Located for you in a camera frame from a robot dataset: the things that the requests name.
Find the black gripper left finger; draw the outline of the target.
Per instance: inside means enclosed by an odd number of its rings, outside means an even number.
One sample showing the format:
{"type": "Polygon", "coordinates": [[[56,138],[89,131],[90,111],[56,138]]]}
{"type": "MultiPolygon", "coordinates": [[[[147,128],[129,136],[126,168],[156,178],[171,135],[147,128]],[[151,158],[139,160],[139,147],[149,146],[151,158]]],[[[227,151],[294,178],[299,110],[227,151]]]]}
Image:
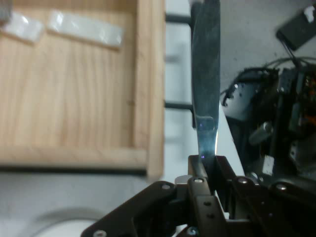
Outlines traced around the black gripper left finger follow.
{"type": "Polygon", "coordinates": [[[171,237],[187,224],[191,236],[208,236],[212,194],[199,156],[189,156],[183,184],[157,181],[87,227],[83,237],[171,237]]]}

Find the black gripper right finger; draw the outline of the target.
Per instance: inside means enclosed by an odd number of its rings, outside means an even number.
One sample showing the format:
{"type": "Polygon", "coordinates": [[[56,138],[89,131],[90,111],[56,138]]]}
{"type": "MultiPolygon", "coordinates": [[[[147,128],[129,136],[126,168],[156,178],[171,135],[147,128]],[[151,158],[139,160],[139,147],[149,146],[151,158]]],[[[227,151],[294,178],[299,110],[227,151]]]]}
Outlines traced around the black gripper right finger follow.
{"type": "Polygon", "coordinates": [[[316,235],[315,192],[286,181],[265,186],[237,176],[223,156],[214,166],[214,190],[235,228],[254,237],[316,235]]]}

